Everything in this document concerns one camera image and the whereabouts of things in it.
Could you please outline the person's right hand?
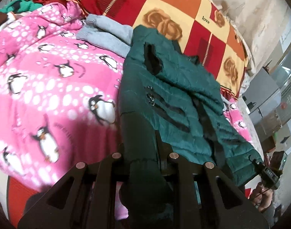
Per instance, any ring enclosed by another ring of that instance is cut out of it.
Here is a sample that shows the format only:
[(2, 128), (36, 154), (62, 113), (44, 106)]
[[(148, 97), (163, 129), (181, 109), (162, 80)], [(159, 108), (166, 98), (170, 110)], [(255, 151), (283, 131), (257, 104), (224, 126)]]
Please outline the person's right hand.
[(255, 189), (253, 189), (249, 201), (257, 207), (259, 212), (264, 212), (272, 204), (273, 190), (264, 186), (259, 182)]

